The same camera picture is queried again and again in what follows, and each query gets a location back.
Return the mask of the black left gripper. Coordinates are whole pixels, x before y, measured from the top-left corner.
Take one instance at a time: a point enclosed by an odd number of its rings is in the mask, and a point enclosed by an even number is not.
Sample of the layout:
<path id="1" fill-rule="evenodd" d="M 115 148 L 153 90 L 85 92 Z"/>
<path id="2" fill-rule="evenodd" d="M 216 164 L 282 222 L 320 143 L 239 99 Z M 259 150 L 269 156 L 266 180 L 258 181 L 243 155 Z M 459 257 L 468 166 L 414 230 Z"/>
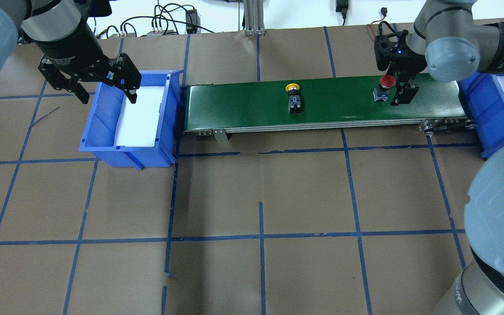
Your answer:
<path id="1" fill-rule="evenodd" d="M 69 92 L 88 104 L 90 95 L 78 79 L 102 82 L 122 90 L 130 103 L 136 103 L 141 73 L 124 52 L 116 58 L 106 57 L 89 26 L 78 26 L 56 41 L 38 41 L 38 47 L 51 62 L 41 62 L 38 70 L 54 90 Z"/>

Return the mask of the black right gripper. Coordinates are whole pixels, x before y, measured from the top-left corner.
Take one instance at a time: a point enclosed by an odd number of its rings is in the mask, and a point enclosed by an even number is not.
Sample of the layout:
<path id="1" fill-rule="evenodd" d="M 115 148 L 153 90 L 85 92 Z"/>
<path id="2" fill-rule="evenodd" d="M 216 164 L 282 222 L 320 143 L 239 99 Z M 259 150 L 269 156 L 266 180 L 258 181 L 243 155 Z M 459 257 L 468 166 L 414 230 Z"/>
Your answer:
<path id="1" fill-rule="evenodd" d="M 415 82 L 415 76 L 427 67 L 425 56 L 395 56 L 388 67 L 388 87 L 395 88 L 391 106 L 410 104 L 420 87 Z"/>

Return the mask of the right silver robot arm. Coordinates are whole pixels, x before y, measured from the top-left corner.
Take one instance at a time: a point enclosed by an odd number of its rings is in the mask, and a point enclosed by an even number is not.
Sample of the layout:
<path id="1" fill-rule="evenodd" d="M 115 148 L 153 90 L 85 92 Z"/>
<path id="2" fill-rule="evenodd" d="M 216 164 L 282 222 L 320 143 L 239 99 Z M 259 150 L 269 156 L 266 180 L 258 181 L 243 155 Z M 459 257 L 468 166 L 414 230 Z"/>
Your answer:
<path id="1" fill-rule="evenodd" d="M 504 315 L 504 22 L 475 24 L 472 0 L 428 0 L 410 30 L 374 39 L 377 68 L 386 71 L 374 90 L 391 105 L 409 104 L 427 69 L 440 82 L 458 82 L 477 123 L 485 164 L 475 176 L 464 209 L 473 261 L 437 303 L 434 315 Z"/>

